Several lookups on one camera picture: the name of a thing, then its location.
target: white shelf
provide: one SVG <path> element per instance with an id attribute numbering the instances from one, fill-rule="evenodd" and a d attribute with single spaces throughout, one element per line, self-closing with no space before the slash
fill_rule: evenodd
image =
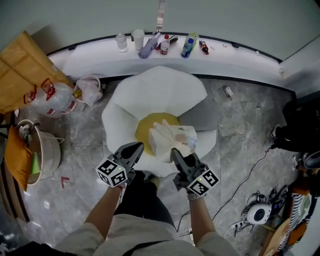
<path id="1" fill-rule="evenodd" d="M 144 43 L 150 37 L 146 35 Z M 79 45 L 72 51 L 57 52 L 49 58 L 74 81 L 88 74 L 96 74 L 100 78 L 135 75 L 163 65 L 191 74 L 240 78 L 283 87 L 280 65 L 272 58 L 245 48 L 236 49 L 221 41 L 203 39 L 209 48 L 209 55 L 205 55 L 196 45 L 190 57 L 184 59 L 180 54 L 186 37 L 178 38 L 167 55 L 154 50 L 147 59 L 139 58 L 129 36 L 126 52 L 119 52 L 116 40 L 110 38 Z"/>

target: white plastic bag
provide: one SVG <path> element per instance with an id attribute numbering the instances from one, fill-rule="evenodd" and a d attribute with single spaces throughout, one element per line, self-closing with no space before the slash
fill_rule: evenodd
<path id="1" fill-rule="evenodd" d="M 149 142 L 154 155 L 164 163 L 171 163 L 171 149 L 178 149 L 183 157 L 193 153 L 197 144 L 197 134 L 192 126 L 169 125 L 155 122 L 149 130 Z"/>
<path id="2" fill-rule="evenodd" d="M 102 93 L 98 88 L 99 83 L 96 80 L 80 79 L 76 82 L 76 85 L 82 91 L 82 101 L 90 107 L 102 97 Z"/>

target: blue bottle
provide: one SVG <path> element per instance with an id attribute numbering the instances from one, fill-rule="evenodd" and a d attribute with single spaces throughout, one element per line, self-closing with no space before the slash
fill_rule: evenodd
<path id="1" fill-rule="evenodd" d="M 182 52 L 181 52 L 181 57 L 182 58 L 189 58 L 190 53 L 193 49 L 194 46 L 194 40 L 192 38 L 188 39 L 188 42 L 186 42 L 183 46 Z"/>

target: paper cup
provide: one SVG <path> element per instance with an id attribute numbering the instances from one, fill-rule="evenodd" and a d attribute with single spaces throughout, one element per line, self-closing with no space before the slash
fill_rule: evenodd
<path id="1" fill-rule="evenodd" d="M 136 29 L 131 35 L 133 36 L 135 49 L 140 51 L 144 47 L 145 32 L 142 29 Z"/>

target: person's arm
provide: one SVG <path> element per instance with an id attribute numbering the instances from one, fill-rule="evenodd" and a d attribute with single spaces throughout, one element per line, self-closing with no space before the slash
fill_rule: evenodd
<path id="1" fill-rule="evenodd" d="M 93 224 L 104 239 L 108 235 L 120 194 L 121 188 L 109 187 L 85 220 L 85 223 Z"/>
<path id="2" fill-rule="evenodd" d="M 193 241 L 194 244 L 197 245 L 204 235 L 216 231 L 216 229 L 203 197 L 197 198 L 196 200 L 190 200 L 189 206 Z"/>

